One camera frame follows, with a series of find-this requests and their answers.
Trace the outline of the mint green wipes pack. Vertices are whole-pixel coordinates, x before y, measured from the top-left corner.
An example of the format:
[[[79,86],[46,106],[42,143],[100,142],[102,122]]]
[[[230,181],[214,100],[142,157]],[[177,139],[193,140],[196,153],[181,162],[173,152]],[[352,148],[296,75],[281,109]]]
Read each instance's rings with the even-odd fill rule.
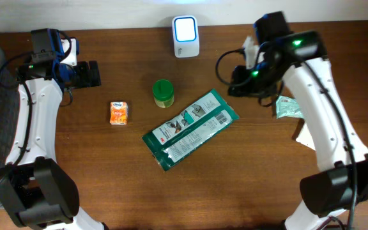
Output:
[[[299,104],[294,98],[279,96],[276,101],[276,117],[277,119],[283,117],[303,119],[303,114]]]

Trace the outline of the green white sponge package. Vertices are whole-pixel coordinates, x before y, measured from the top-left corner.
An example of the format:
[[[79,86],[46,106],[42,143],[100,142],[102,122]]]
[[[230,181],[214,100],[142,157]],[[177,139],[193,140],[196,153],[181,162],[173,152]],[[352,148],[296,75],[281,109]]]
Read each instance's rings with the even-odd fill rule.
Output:
[[[158,165],[168,171],[239,118],[212,89],[176,117],[142,136],[142,140]]]

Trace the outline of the white tube brown cap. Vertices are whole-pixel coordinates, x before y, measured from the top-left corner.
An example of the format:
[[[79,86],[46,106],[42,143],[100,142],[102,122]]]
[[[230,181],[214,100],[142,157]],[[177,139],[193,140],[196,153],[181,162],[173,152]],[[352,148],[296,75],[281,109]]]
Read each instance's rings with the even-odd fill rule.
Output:
[[[297,138],[295,139],[296,142],[312,149],[316,150],[314,146],[314,142],[312,139],[312,136],[309,132],[308,126],[306,123],[303,124],[303,127],[301,128],[299,134],[297,135]]]

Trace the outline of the orange tissue pack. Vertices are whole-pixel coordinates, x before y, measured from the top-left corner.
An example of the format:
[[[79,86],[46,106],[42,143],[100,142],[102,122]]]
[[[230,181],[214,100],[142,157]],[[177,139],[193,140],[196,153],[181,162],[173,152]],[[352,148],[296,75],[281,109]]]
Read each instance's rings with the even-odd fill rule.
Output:
[[[126,102],[110,103],[110,124],[126,125],[128,123],[128,104]]]

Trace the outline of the green lid jar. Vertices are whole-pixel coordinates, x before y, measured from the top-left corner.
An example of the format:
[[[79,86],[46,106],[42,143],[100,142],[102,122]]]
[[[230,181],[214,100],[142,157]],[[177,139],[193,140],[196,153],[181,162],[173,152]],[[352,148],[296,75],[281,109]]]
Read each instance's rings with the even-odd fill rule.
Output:
[[[153,97],[157,106],[168,108],[174,103],[174,87],[165,79],[156,81],[153,85]]]

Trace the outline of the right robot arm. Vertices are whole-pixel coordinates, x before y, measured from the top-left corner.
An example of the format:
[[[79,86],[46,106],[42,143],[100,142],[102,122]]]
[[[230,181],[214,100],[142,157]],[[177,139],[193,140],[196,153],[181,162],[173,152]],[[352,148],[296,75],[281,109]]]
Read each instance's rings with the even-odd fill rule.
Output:
[[[368,148],[344,109],[332,77],[328,53],[315,31],[294,33],[280,11],[254,23],[239,53],[245,58],[228,83],[236,97],[264,99],[288,88],[312,137],[319,172],[300,182],[302,201],[282,229],[324,229],[341,213],[353,227],[355,208],[368,200]]]

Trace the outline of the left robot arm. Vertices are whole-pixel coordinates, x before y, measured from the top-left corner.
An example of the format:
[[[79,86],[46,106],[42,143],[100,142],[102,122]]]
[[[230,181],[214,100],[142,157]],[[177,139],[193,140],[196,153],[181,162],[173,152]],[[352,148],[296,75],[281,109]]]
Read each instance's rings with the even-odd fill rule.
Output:
[[[101,84],[96,61],[78,61],[79,42],[58,29],[31,32],[33,49],[17,68],[15,137],[0,168],[0,202],[17,227],[105,229],[80,206],[75,182],[56,160],[58,110],[64,93]]]

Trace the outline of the white barcode scanner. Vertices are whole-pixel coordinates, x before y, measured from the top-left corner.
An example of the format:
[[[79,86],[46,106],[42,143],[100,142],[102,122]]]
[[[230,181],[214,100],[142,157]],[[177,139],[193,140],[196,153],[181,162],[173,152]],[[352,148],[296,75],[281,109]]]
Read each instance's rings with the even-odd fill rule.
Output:
[[[192,15],[172,19],[174,55],[177,58],[192,58],[199,55],[199,32],[197,19]]]

